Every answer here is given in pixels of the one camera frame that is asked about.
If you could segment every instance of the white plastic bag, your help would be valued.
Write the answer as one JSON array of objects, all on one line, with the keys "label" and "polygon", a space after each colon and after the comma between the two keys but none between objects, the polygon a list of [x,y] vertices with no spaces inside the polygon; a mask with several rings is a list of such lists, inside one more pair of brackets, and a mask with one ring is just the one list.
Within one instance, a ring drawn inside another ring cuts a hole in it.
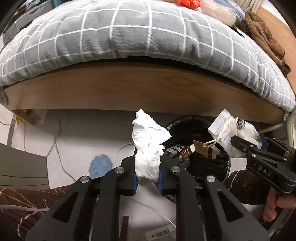
[{"label": "white plastic bag", "polygon": [[214,139],[218,139],[217,142],[233,158],[244,158],[246,156],[245,153],[231,145],[230,140],[235,135],[253,143],[258,149],[261,149],[262,146],[261,138],[255,127],[244,120],[237,122],[237,118],[233,118],[227,110],[223,110],[218,115],[208,131]]},{"label": "white plastic bag", "polygon": [[218,4],[213,0],[202,0],[200,8],[204,14],[218,19],[228,26],[234,25],[237,20],[236,13],[232,8]]},{"label": "white plastic bag", "polygon": [[147,115],[142,109],[136,113],[133,121],[133,141],[137,148],[135,155],[135,171],[139,181],[142,178],[158,181],[160,156],[163,155],[163,142],[170,133]]}]

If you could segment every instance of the finger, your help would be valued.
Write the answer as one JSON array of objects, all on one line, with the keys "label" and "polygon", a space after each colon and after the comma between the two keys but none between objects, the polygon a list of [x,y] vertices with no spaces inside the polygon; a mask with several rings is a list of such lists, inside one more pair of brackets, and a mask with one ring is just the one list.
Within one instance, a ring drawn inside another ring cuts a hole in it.
[{"label": "finger", "polygon": [[274,220],[276,218],[276,210],[272,207],[270,207],[269,205],[265,206],[264,212],[263,212],[263,219],[266,222],[271,222],[272,220]]},{"label": "finger", "polygon": [[276,190],[274,188],[270,188],[270,191],[267,196],[266,200],[267,205],[269,205],[271,208],[275,209],[277,206],[276,201]]},{"label": "finger", "polygon": [[281,196],[278,198],[277,205],[284,209],[294,210],[296,208],[296,196]]}]

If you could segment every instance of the brown patterned fabric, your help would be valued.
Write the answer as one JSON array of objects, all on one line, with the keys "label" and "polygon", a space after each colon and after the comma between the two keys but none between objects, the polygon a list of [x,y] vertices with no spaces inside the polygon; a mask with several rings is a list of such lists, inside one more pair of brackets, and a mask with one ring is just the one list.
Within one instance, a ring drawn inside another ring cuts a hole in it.
[{"label": "brown patterned fabric", "polygon": [[[26,190],[0,188],[0,204],[30,208],[50,208],[71,185],[49,190]],[[44,212],[31,212],[17,209],[4,209],[11,227],[24,240],[27,232],[44,215]]]},{"label": "brown patterned fabric", "polygon": [[245,23],[242,23],[240,28],[247,35],[251,34],[252,39],[269,55],[280,68],[283,75],[287,77],[291,69],[283,60],[285,50],[273,38],[263,19],[257,13],[247,11],[245,14]]},{"label": "brown patterned fabric", "polygon": [[241,203],[266,204],[270,185],[248,170],[233,172],[224,184]]}]

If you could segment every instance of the clear plastic bag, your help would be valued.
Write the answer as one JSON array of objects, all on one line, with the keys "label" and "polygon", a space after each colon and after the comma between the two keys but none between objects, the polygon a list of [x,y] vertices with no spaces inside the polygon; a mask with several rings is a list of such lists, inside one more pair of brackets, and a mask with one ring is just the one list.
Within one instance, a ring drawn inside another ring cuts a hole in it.
[{"label": "clear plastic bag", "polygon": [[255,127],[244,121],[233,118],[227,110],[223,110],[214,120],[208,131],[217,140],[230,157],[244,158],[246,154],[233,147],[230,140],[237,135],[261,149],[262,141]]},{"label": "clear plastic bag", "polygon": [[200,8],[204,14],[218,19],[228,26],[234,25],[237,19],[236,13],[232,8],[218,4],[213,0],[202,0]]}]

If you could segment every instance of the yellow object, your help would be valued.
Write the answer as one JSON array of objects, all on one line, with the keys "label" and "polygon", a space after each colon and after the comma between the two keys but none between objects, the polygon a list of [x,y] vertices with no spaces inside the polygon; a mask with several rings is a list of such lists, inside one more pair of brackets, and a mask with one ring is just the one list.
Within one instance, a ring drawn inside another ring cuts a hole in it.
[{"label": "yellow object", "polygon": [[[22,112],[24,112],[24,113],[28,113],[28,111],[29,110],[22,110]],[[15,122],[17,125],[19,125],[22,122],[22,119],[17,116],[15,119]]]}]

